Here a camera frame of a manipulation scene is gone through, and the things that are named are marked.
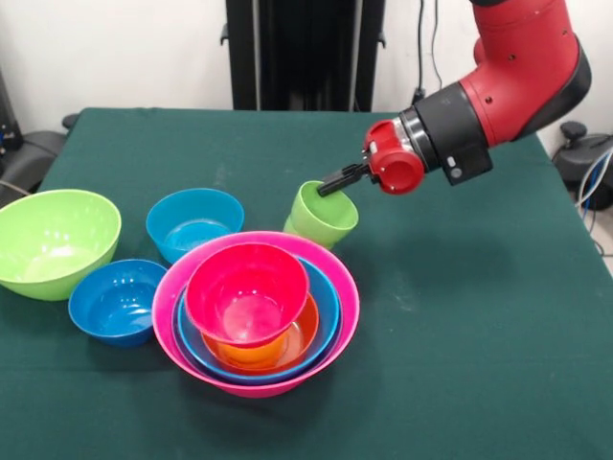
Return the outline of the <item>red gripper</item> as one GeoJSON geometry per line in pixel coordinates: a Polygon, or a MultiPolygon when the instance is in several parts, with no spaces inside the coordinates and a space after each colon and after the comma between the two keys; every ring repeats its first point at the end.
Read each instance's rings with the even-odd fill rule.
{"type": "Polygon", "coordinates": [[[318,195],[342,191],[370,174],[383,192],[404,195],[416,190],[425,177],[423,160],[399,119],[375,123],[366,134],[364,150],[370,173],[367,164],[350,164],[325,178],[316,188],[318,195]]]}

